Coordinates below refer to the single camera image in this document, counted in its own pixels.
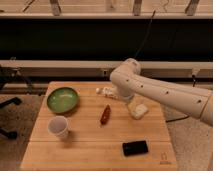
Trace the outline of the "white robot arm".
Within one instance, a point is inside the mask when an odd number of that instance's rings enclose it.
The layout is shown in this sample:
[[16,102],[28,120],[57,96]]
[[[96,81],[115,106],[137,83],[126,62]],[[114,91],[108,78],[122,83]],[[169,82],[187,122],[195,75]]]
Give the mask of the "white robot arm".
[[172,107],[213,127],[213,91],[150,79],[140,75],[141,65],[133,58],[110,74],[118,97],[130,101],[139,94]]

